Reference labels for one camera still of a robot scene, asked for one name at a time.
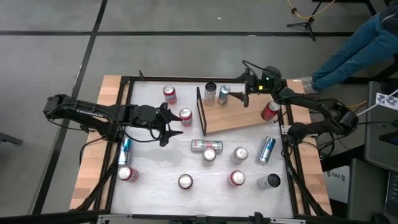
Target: white table surface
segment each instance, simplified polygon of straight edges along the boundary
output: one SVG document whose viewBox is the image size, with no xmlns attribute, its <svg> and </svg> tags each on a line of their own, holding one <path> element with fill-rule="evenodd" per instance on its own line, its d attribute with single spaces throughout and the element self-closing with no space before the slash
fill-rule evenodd
<svg viewBox="0 0 398 224">
<path fill-rule="evenodd" d="M 169 108 L 177 116 L 182 108 L 190 108 L 193 111 L 193 124 L 186 128 L 179 122 L 171 122 L 173 130 L 184 133 L 170 138 L 165 147 L 160 147 L 159 142 L 133 142 L 130 166 L 137 169 L 140 176 L 133 183 L 117 179 L 111 213 L 247 217 L 254 212 L 261 212 L 265 217 L 292 218 L 287 174 L 284 158 L 280 154 L 282 141 L 279 124 L 270 122 L 203 137 L 196 105 L 196 87 L 199 86 L 204 93 L 205 84 L 134 82 L 131 103 L 156 107 L 164 102 L 164 85 L 173 85 L 178 100 L 177 104 L 169 105 Z M 217 83 L 218 92 L 222 84 L 225 83 Z M 244 90 L 243 84 L 227 85 L 231 91 Z M 127 128 L 126 131 L 136 139 L 150 139 L 148 130 Z M 276 138 L 276 143 L 269 163 L 260 166 L 255 160 L 266 136 Z M 224 142 L 223 152 L 217 155 L 211 167 L 202 165 L 200 153 L 191 152 L 192 139 Z M 245 147 L 249 157 L 242 164 L 234 165 L 229 157 L 238 146 Z M 246 175 L 246 182 L 242 186 L 231 187 L 227 184 L 228 175 L 234 170 L 241 170 Z M 257 179 L 271 173 L 280 176 L 280 186 L 260 190 L 256 185 Z M 192 176 L 193 187 L 190 190 L 178 187 L 177 180 L 182 174 Z"/>
</svg>

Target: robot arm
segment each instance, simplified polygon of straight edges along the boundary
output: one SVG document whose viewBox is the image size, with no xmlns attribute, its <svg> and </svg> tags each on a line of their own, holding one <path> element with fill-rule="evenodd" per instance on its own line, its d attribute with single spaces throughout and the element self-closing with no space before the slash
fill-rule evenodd
<svg viewBox="0 0 398 224">
<path fill-rule="evenodd" d="M 159 108 L 148 105 L 104 106 L 76 100 L 67 95 L 55 95 L 48 98 L 43 113 L 47 119 L 66 118 L 80 123 L 80 127 L 85 131 L 89 128 L 95 129 L 102 137 L 112 142 L 118 142 L 124 137 L 126 133 L 123 127 L 126 126 L 150 130 L 153 140 L 149 141 L 159 140 L 162 147 L 169 143 L 172 136 L 182 134 L 181 131 L 170 129 L 171 121 L 181 119 L 167 109 L 167 103 L 162 103 Z M 152 130 L 158 130 L 159 137 L 155 137 Z"/>
<path fill-rule="evenodd" d="M 317 100 L 303 94 L 295 93 L 280 82 L 271 91 L 274 101 L 280 105 L 297 105 L 319 111 L 323 121 L 303 124 L 294 123 L 288 131 L 288 139 L 301 143 L 308 134 L 334 133 L 347 135 L 351 133 L 358 124 L 358 117 L 337 99 Z"/>
<path fill-rule="evenodd" d="M 337 99 L 318 100 L 304 94 L 295 93 L 287 88 L 278 69 L 272 66 L 261 68 L 247 61 L 243 61 L 243 64 L 246 66 L 245 72 L 237 79 L 245 81 L 245 92 L 229 94 L 243 101 L 244 107 L 249 106 L 250 94 L 271 94 L 274 101 L 280 105 L 302 106 L 319 111 L 323 115 L 323 121 L 310 124 L 292 124 L 287 133 L 289 142 L 301 143 L 308 134 L 334 133 L 347 135 L 356 128 L 358 117 L 341 101 Z M 262 70 L 261 79 L 247 64 Z"/>
</svg>

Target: soda can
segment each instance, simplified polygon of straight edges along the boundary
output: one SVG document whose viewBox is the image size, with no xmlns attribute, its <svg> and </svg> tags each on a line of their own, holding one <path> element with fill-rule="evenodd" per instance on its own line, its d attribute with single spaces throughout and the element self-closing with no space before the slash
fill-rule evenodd
<svg viewBox="0 0 398 224">
<path fill-rule="evenodd" d="M 257 186 L 259 186 L 261 190 L 272 189 L 274 187 L 278 187 L 279 185 L 280 178 L 276 174 L 269 174 L 257 180 Z"/>
<path fill-rule="evenodd" d="M 205 166 L 211 166 L 216 160 L 216 151 L 214 149 L 208 148 L 201 154 L 201 161 Z"/>
<path fill-rule="evenodd" d="M 138 171 L 129 166 L 122 166 L 118 170 L 118 177 L 123 181 L 134 182 L 138 179 L 138 176 Z"/>
<path fill-rule="evenodd" d="M 180 110 L 180 118 L 182 126 L 189 127 L 192 125 L 192 110 L 184 108 Z"/>
<path fill-rule="evenodd" d="M 222 141 L 208 141 L 194 139 L 191 141 L 191 151 L 192 152 L 203 152 L 205 149 L 214 149 L 217 153 L 223 152 L 223 142 Z"/>
<path fill-rule="evenodd" d="M 218 95 L 217 103 L 221 106 L 226 105 L 228 101 L 228 95 L 231 91 L 231 88 L 228 85 L 222 85 L 220 88 L 220 94 Z"/>
<path fill-rule="evenodd" d="M 213 106 L 214 100 L 216 98 L 217 86 L 215 83 L 207 83 L 205 85 L 205 105 Z"/>
<path fill-rule="evenodd" d="M 132 141 L 129 138 L 125 138 L 122 141 L 120 146 L 120 154 L 118 165 L 127 165 L 130 163 L 130 148 L 131 148 Z"/>
<path fill-rule="evenodd" d="M 233 164 L 241 164 L 248 156 L 248 150 L 239 146 L 232 152 L 230 159 Z"/>
<path fill-rule="evenodd" d="M 280 105 L 274 101 L 268 102 L 267 106 L 261 111 L 261 118 L 270 121 L 280 110 Z"/>
<path fill-rule="evenodd" d="M 246 177 L 244 176 L 243 172 L 240 170 L 236 170 L 236 171 L 232 172 L 228 176 L 228 179 L 227 179 L 229 185 L 231 185 L 233 187 L 237 187 L 237 186 L 244 184 L 245 180 L 246 180 Z"/>
<path fill-rule="evenodd" d="M 178 186 L 183 190 L 188 190 L 192 187 L 193 179 L 189 174 L 182 174 L 178 178 Z"/>
<path fill-rule="evenodd" d="M 166 102 L 173 105 L 177 102 L 177 94 L 175 93 L 175 88 L 172 85 L 167 85 L 163 87 L 163 94 Z"/>
<path fill-rule="evenodd" d="M 276 140 L 267 136 L 262 143 L 260 148 L 260 153 L 258 157 L 258 163 L 261 165 L 266 165 L 268 163 L 269 157 L 271 156 L 272 149 L 274 148 Z"/>
</svg>

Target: yellow cable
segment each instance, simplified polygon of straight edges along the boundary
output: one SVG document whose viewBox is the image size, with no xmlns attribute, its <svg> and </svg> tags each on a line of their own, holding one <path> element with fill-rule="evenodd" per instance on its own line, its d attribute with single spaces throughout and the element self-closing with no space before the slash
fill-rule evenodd
<svg viewBox="0 0 398 224">
<path fill-rule="evenodd" d="M 314 15 L 311 15 L 311 16 L 300 16 L 300 15 L 297 13 L 297 11 L 294 11 L 294 13 L 295 13 L 296 16 L 299 17 L 299 18 L 302 18 L 302 19 L 309 19 L 309 18 L 314 17 L 314 16 L 318 15 L 319 13 L 323 12 L 325 9 L 327 9 L 327 8 L 328 8 L 331 4 L 333 4 L 335 1 L 336 1 L 336 0 L 333 0 L 333 1 L 330 2 L 327 6 L 325 6 L 321 11 L 319 11 L 319 12 L 317 12 L 317 13 L 315 13 Z M 293 9 L 294 7 L 293 7 L 292 3 L 290 2 L 290 0 L 287 0 L 287 2 L 289 3 L 290 8 Z"/>
<path fill-rule="evenodd" d="M 364 102 L 361 102 L 361 103 L 358 103 L 358 104 L 355 104 L 355 105 L 347 106 L 347 107 L 348 108 L 354 108 L 354 107 L 357 107 L 357 106 L 362 106 L 365 103 L 367 103 L 367 101 L 364 101 Z"/>
</svg>

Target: jeans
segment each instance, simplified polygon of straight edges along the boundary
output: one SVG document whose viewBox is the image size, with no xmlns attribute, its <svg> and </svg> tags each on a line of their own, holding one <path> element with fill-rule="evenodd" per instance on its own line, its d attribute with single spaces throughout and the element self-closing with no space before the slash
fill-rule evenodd
<svg viewBox="0 0 398 224">
<path fill-rule="evenodd" d="M 363 24 L 312 76 L 316 91 L 341 83 L 355 72 L 398 52 L 398 36 L 381 27 L 377 14 Z"/>
</svg>

